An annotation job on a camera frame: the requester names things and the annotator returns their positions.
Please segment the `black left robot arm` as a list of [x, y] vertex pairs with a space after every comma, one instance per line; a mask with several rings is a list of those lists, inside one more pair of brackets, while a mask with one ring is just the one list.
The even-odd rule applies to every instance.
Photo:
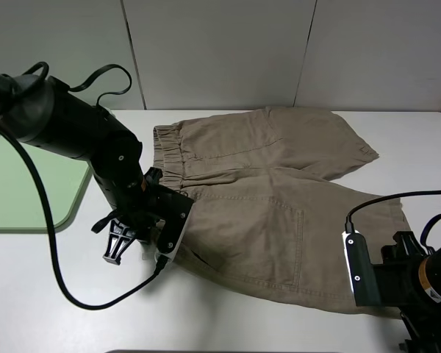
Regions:
[[112, 208], [92, 231], [110, 227], [104, 259], [115, 265], [134, 240], [148, 241], [149, 229], [160, 219], [148, 206], [159, 199], [162, 177], [158, 168], [143, 173], [142, 143], [109, 110], [75, 96], [119, 67], [105, 65], [73, 88], [49, 76], [45, 62], [17, 77], [0, 74], [0, 127], [14, 140], [90, 166]]

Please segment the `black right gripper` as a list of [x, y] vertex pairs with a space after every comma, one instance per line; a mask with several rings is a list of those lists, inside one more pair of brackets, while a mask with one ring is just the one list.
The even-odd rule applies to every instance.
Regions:
[[401, 352], [441, 352], [441, 248], [425, 255], [411, 232], [394, 236], [376, 265], [381, 297], [400, 310], [410, 338]]

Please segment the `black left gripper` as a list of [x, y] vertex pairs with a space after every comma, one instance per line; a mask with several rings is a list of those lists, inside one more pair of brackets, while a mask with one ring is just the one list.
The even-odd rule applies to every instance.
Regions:
[[150, 167], [140, 178], [125, 185], [123, 200], [118, 203], [118, 220], [111, 220], [103, 259], [120, 265], [123, 253], [135, 241], [152, 242], [161, 219], [162, 170]]

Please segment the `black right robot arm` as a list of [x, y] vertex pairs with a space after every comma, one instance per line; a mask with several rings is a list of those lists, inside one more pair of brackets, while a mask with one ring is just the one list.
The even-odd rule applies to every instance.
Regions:
[[441, 248], [421, 246], [412, 232], [397, 232], [374, 265], [381, 304], [396, 307], [410, 338], [402, 352], [441, 352]]

